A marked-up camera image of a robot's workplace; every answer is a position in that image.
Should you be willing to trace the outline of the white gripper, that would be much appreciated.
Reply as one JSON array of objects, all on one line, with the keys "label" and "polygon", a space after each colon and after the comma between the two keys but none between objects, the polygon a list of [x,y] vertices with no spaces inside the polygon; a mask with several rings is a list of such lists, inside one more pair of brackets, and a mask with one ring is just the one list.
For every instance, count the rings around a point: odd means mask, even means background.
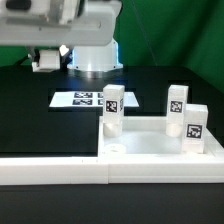
[{"label": "white gripper", "polygon": [[121,0],[0,0],[0,45],[102,46],[113,38]]}]

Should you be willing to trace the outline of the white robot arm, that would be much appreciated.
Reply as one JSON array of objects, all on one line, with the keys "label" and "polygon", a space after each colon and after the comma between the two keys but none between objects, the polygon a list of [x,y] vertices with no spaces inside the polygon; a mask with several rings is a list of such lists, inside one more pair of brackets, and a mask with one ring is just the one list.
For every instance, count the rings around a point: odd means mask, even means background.
[{"label": "white robot arm", "polygon": [[35,72],[85,77],[119,70],[121,0],[0,0],[0,46],[24,46]]}]

